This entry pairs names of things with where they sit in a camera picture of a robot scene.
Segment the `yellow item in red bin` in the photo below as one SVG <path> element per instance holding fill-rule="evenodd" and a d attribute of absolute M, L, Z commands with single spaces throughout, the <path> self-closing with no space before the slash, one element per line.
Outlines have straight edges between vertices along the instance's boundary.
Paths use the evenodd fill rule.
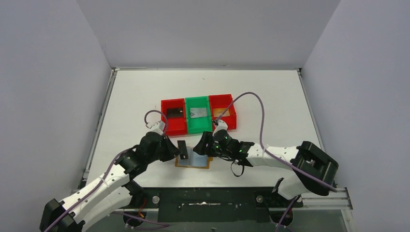
<path fill-rule="evenodd" d="M 214 117 L 219 117 L 219 115 L 221 115 L 222 112 L 225 109 L 226 108 L 216 108 L 216 109 L 214 109 Z M 229 110 L 227 110 L 222 117 L 226 117 L 226 116 L 231 116 L 231 114 L 229 114 Z"/>

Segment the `plastic bin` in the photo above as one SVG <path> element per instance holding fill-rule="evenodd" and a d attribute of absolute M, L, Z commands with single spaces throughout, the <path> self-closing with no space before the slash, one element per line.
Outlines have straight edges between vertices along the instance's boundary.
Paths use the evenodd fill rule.
<path fill-rule="evenodd" d="M 209 96 L 209 107 L 212 114 L 212 120 L 216 119 L 221 111 L 228 107 L 232 102 L 231 94 L 221 94 L 221 95 L 210 95 Z M 221 120 L 228 124 L 228 130 L 236 129 L 236 111 L 235 107 L 232 105 L 229 110 L 225 113 L 227 116 L 222 116 Z"/>
<path fill-rule="evenodd" d="M 168 119 L 167 135 L 183 135 L 188 133 L 185 100 L 183 98 L 162 100 L 161 112 Z"/>
<path fill-rule="evenodd" d="M 207 96 L 185 99 L 187 126 L 189 134 L 212 131 L 211 111 L 209 109 L 209 99 Z M 191 108 L 206 108 L 207 116 L 192 118 Z"/>

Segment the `screw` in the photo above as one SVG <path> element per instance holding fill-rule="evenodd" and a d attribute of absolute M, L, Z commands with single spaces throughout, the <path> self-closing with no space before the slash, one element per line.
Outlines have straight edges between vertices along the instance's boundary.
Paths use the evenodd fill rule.
<path fill-rule="evenodd" d="M 160 202 L 160 197 L 159 196 L 153 196 L 152 197 L 152 203 L 158 204 L 158 202 Z"/>
<path fill-rule="evenodd" d="M 256 197 L 256 201 L 257 201 L 258 203 L 262 203 L 262 202 L 264 202 L 264 197 L 261 196 L 261 195 L 259 195 L 259 196 Z"/>

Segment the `gray wall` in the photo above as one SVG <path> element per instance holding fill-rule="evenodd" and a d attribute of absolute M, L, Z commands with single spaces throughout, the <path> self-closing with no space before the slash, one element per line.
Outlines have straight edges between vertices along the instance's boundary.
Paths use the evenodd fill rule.
<path fill-rule="evenodd" d="M 77 0 L 113 67 L 300 68 L 340 0 Z"/>
<path fill-rule="evenodd" d="M 75 0 L 0 3 L 0 227 L 38 231 L 85 167 L 110 66 Z"/>
<path fill-rule="evenodd" d="M 302 69 L 359 231 L 409 231 L 410 1 L 342 0 Z"/>

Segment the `black cable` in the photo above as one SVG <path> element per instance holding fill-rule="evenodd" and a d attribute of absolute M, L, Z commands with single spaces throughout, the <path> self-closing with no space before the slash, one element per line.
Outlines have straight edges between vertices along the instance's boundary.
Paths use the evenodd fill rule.
<path fill-rule="evenodd" d="M 231 163 L 231 171 L 232 171 L 232 173 L 233 173 L 233 174 L 234 174 L 234 176 L 236 176 L 236 177 L 240 177 L 240 176 L 242 176 L 242 175 L 243 175 L 243 172 L 245 171 L 245 166 L 244 166 L 244 165 L 242 165 L 242 172 L 241 172 L 241 174 L 240 174 L 240 175 L 237 175 L 237 174 L 235 174 L 235 173 L 234 173 L 234 171 L 232 170 L 232 165 L 233 165 L 234 163 L 235 163 L 235 161 Z"/>

